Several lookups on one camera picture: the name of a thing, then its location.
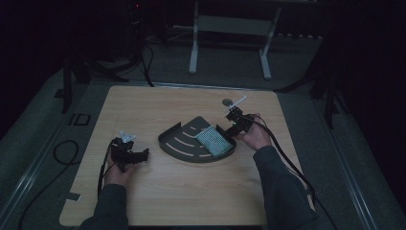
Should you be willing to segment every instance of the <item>person's left hand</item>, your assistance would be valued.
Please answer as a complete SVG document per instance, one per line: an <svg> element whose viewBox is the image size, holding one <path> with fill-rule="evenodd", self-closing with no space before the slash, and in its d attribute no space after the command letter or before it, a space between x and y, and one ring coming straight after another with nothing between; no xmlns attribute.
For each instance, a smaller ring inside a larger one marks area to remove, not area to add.
<svg viewBox="0 0 406 230"><path fill-rule="evenodd" d="M122 172L119 166L117 164L114 164L110 154L108 154L107 164L108 168L110 168L110 166L112 167L104 176L104 185L118 184L123 185L124 187L127 186L131 175L134 174L138 166L138 165L129 165L127 168L125 168L125 172Z"/></svg>

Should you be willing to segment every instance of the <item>black curved tray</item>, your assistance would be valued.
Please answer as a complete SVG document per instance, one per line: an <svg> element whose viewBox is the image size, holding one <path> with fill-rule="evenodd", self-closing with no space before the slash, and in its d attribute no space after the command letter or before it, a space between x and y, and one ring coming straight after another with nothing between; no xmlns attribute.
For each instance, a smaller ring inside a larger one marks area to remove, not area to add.
<svg viewBox="0 0 406 230"><path fill-rule="evenodd" d="M237 144L233 138L226 138L233 147L217 157L212 156L209 151L194 138L195 135L209 126L210 124L200 116L194 118L184 126L178 123L159 135L159 146L164 152L174 158L192 163L210 163L233 154ZM220 126L216 126L215 129L224 137L224 130Z"/></svg>

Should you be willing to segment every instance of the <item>gray sleeve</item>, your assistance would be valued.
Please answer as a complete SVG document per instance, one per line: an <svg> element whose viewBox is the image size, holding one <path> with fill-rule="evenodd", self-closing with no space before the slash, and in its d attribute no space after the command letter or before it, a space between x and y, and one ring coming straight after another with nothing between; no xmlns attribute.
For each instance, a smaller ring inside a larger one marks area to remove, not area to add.
<svg viewBox="0 0 406 230"><path fill-rule="evenodd" d="M304 185L287 169L275 148L259 149L254 160L269 229L317 229L318 216L310 208Z"/></svg>
<svg viewBox="0 0 406 230"><path fill-rule="evenodd" d="M103 187L95 213L86 219L80 230L128 229L126 216L126 189L122 185L110 184Z"/></svg>

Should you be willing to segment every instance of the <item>hand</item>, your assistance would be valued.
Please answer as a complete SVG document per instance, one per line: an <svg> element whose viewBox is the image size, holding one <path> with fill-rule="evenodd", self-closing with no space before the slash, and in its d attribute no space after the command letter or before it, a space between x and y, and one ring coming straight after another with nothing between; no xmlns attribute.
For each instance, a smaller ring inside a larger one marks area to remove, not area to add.
<svg viewBox="0 0 406 230"><path fill-rule="evenodd" d="M255 114L254 121L260 122L259 113ZM245 142L247 146L253 150L259 150L265 146L272 146L271 139L268 133L258 124L253 123L247 133L240 133L235 137L239 141Z"/></svg>
<svg viewBox="0 0 406 230"><path fill-rule="evenodd" d="M118 184L126 187L131 175L134 174L135 170L137 169L137 165L131 165L125 169L125 172L122 172L119 166L117 164L114 164L110 154L108 154L107 164L108 168L110 168L110 166L112 167L104 176L104 185Z"/></svg>

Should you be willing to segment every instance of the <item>wooden table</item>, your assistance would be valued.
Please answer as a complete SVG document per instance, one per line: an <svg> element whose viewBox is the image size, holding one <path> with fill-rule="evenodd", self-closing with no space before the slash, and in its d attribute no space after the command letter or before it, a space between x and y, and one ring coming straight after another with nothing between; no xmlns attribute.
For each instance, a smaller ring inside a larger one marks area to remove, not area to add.
<svg viewBox="0 0 406 230"><path fill-rule="evenodd" d="M231 126L225 98L244 114L259 112L294 164L300 164L289 130L273 92L113 86L105 100L71 193L79 201L66 200L60 223L80 225L92 217L97 203L97 185L106 149L120 131L134 133L134 151L150 149L127 190L130 225L264 225L262 190L253 160L254 151L237 142L231 156L213 163L187 163L159 147L158 136L173 125L202 116L211 125Z"/></svg>

